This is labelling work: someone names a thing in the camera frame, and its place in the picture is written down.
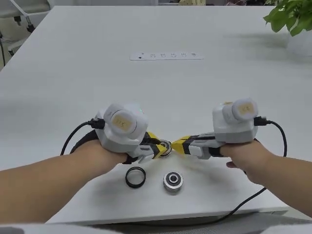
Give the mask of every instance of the metal bearing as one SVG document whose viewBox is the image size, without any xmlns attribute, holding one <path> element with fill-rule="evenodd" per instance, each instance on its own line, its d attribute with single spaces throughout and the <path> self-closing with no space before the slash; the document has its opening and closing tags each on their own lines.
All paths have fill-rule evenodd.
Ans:
<svg viewBox="0 0 312 234">
<path fill-rule="evenodd" d="M 183 184 L 183 177 L 178 172 L 169 172 L 164 176 L 164 187 L 171 193 L 177 193 Z"/>
<path fill-rule="evenodd" d="M 167 140 L 160 140 L 160 145 L 162 145 L 163 147 L 166 147 L 167 151 L 164 152 L 160 158 L 166 158 L 169 156 L 169 154 L 171 153 L 172 151 L 172 147 L 171 147 L 171 142 L 170 141 L 167 141 Z"/>
</svg>

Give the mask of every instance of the hand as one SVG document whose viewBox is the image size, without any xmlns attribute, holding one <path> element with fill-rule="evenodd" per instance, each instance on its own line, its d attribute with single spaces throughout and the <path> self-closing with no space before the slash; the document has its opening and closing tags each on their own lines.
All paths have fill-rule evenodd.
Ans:
<svg viewBox="0 0 312 234">
<path fill-rule="evenodd" d="M 227 163 L 227 167 L 242 169 L 246 172 L 248 179 L 256 184 L 259 183 L 257 175 L 264 171 L 270 158 L 274 157 L 257 141 L 245 144 L 226 144 L 221 147 L 220 152 L 232 160 Z"/>
<path fill-rule="evenodd" d="M 127 159 L 126 154 L 117 154 L 105 150 L 99 140 L 91 140 L 79 146 L 74 154 L 80 155 L 91 163 L 94 176 L 97 177 L 111 171 L 117 164 Z"/>
</svg>

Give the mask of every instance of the black ring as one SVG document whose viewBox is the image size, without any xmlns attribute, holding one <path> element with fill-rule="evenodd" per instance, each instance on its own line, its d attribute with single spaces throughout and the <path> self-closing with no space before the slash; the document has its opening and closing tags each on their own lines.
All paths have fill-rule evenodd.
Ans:
<svg viewBox="0 0 312 234">
<path fill-rule="evenodd" d="M 128 174 L 129 174 L 131 171 L 141 171 L 141 172 L 143 173 L 143 175 L 144 175 L 143 181 L 142 181 L 141 183 L 139 183 L 139 184 L 132 184 L 132 183 L 130 183 L 129 180 L 128 180 Z M 130 169 L 127 171 L 127 173 L 126 173 L 126 183 L 127 183 L 127 185 L 128 185 L 130 188 L 137 189 L 137 188 L 142 187 L 142 185 L 145 183 L 145 180 L 146 180 L 146 172 L 144 171 L 143 168 L 140 168 L 140 167 L 132 167 L 132 168 L 130 168 Z"/>
</svg>

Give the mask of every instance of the power strip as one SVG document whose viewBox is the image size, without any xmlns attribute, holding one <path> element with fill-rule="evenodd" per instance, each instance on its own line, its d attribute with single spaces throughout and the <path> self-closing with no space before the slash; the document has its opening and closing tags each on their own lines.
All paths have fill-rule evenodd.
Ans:
<svg viewBox="0 0 312 234">
<path fill-rule="evenodd" d="M 160 53 L 144 53 L 138 52 L 130 55 L 130 60 L 189 60 L 189 59 L 204 59 L 198 53 L 189 52 L 160 52 Z"/>
</svg>

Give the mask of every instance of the forearm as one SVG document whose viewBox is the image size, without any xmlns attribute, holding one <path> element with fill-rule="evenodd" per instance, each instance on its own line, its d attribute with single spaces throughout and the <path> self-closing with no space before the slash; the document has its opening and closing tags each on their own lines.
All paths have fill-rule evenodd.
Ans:
<svg viewBox="0 0 312 234">
<path fill-rule="evenodd" d="M 258 179 L 286 204 L 312 217 L 312 162 L 272 156 Z"/>
<path fill-rule="evenodd" d="M 0 223 L 46 222 L 98 176 L 82 154 L 0 172 Z"/>
</svg>

